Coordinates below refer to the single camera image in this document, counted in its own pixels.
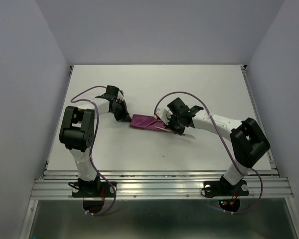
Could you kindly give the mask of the purple cloth napkin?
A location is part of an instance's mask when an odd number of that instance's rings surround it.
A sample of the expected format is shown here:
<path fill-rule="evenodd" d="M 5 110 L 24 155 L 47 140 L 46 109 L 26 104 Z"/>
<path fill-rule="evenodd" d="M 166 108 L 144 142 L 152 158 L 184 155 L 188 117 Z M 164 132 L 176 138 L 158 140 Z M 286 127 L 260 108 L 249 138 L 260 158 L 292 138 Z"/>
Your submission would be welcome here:
<path fill-rule="evenodd" d="M 154 120 L 159 119 L 153 116 L 134 114 L 130 123 L 130 127 L 134 129 L 165 132 L 163 130 L 155 128 L 155 126 L 165 128 L 165 124 L 151 124 Z"/>

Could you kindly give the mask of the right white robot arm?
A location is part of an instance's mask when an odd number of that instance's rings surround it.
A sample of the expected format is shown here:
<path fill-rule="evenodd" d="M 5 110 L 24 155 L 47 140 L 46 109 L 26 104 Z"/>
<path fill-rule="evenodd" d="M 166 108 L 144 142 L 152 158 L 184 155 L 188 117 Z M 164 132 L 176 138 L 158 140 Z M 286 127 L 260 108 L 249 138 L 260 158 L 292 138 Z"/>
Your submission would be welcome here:
<path fill-rule="evenodd" d="M 180 98 L 167 105 L 170 115 L 164 122 L 166 128 L 182 135 L 185 128 L 206 130 L 219 136 L 232 164 L 223 174 L 219 188 L 224 194 L 237 189 L 237 183 L 248 174 L 248 170 L 270 149 L 270 143 L 253 118 L 229 119 L 212 114 L 206 106 L 189 108 Z"/>

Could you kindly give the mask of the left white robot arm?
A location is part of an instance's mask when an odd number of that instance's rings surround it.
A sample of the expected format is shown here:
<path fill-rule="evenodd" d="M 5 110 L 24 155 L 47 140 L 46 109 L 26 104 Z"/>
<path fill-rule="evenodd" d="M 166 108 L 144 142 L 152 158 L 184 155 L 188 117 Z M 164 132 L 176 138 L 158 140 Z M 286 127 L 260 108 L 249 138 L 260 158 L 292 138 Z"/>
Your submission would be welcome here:
<path fill-rule="evenodd" d="M 105 92 L 93 99 L 82 99 L 81 96 L 96 88 L 91 87 L 79 93 L 71 103 L 84 103 L 83 105 L 67 106 L 59 133 L 59 141 L 70 151 L 78 170 L 77 183 L 70 183 L 76 192 L 96 196 L 101 190 L 101 175 L 95 169 L 92 159 L 92 149 L 98 131 L 101 115 L 111 113 L 118 122 L 131 122 L 124 93 L 118 87 L 108 85 L 102 87 Z"/>

